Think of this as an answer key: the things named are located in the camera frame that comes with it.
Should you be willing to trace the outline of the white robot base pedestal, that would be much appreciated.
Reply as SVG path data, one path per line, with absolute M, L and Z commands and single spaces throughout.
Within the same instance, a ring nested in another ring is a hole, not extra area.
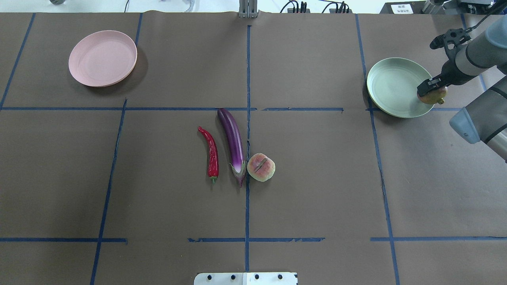
M 201 273 L 194 285 L 298 285 L 293 272 L 223 272 Z

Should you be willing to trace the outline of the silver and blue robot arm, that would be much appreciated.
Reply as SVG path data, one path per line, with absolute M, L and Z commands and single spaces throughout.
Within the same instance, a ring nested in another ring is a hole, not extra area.
M 507 19 L 502 16 L 477 37 L 469 29 L 449 29 L 429 47 L 444 48 L 447 61 L 440 74 L 417 87 L 418 99 L 428 105 L 443 104 L 449 86 L 462 86 L 495 67 L 506 74 Z M 482 142 L 503 160 L 507 156 L 507 78 L 487 88 L 449 121 L 451 128 L 469 144 Z

